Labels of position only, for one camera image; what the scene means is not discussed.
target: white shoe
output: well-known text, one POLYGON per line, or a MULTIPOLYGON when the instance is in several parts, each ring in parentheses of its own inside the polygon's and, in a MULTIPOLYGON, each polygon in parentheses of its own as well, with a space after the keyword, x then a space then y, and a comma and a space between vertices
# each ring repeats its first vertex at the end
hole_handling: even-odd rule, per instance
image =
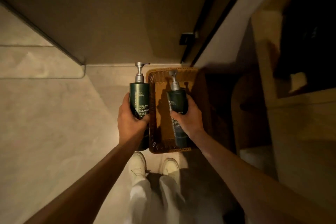
POLYGON ((167 158, 162 165, 162 174, 170 176, 180 186, 180 168, 176 160, 167 158))
POLYGON ((128 172, 131 176, 132 186, 146 179, 146 160, 141 152, 133 153, 129 160, 128 172))

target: white cloth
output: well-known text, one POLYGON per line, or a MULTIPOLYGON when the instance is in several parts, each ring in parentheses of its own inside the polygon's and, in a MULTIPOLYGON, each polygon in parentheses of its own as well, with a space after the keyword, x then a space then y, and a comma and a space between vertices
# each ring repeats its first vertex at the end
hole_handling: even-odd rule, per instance
MULTIPOLYGON (((184 218, 180 212, 183 207, 184 198, 181 195, 175 180, 167 175, 159 179, 162 192, 163 206, 166 214, 166 224, 184 223, 184 218)), ((135 184, 131 189, 131 200, 129 214, 125 224, 148 223, 152 189, 149 180, 145 179, 135 184)))

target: brown woven basket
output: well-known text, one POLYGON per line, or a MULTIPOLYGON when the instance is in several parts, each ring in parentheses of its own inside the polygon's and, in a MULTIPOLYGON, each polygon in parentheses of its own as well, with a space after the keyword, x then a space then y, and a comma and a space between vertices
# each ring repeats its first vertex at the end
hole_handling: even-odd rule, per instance
POLYGON ((178 148, 175 145, 167 99, 167 91, 171 90, 170 83, 172 82, 168 72, 172 69, 178 70, 177 81, 202 111, 204 129, 210 135, 212 134, 210 103, 204 72, 191 67, 152 69, 146 73, 150 90, 149 150, 152 153, 192 150, 192 147, 178 148))

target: pump dispenser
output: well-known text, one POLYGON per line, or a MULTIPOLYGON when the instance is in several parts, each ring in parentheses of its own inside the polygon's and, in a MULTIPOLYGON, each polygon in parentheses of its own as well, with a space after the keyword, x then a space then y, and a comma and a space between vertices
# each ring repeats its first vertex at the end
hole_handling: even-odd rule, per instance
MULTIPOLYGON (((138 73, 135 76, 135 82, 129 85, 129 103, 133 115, 141 120, 147 113, 149 113, 149 84, 145 83, 144 75, 141 72, 144 65, 149 63, 135 63, 138 68, 138 73)), ((144 132, 138 151, 143 151, 149 147, 149 126, 144 132)))
MULTIPOLYGON (((184 88, 180 87, 179 82, 176 80, 177 70, 169 71, 169 75, 172 77, 173 82, 170 85, 171 91, 167 92, 168 103, 170 111, 175 111, 180 114, 186 114, 188 111, 187 93, 184 88)), ((190 147, 191 140, 188 135, 183 131, 181 125, 177 120, 171 118, 175 144, 179 148, 190 147)))

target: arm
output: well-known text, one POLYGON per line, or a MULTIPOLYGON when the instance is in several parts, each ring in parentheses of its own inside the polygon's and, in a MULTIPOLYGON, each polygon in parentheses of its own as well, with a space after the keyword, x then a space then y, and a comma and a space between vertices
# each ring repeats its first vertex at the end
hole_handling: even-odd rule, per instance
POLYGON ((202 114, 188 96, 185 115, 172 112, 190 139, 227 184, 247 216, 261 224, 336 223, 324 209, 301 197, 212 139, 203 129, 202 114))
POLYGON ((33 215, 26 224, 93 223, 107 194, 140 144, 149 116, 137 120, 129 94, 119 108, 119 144, 67 190, 33 215))

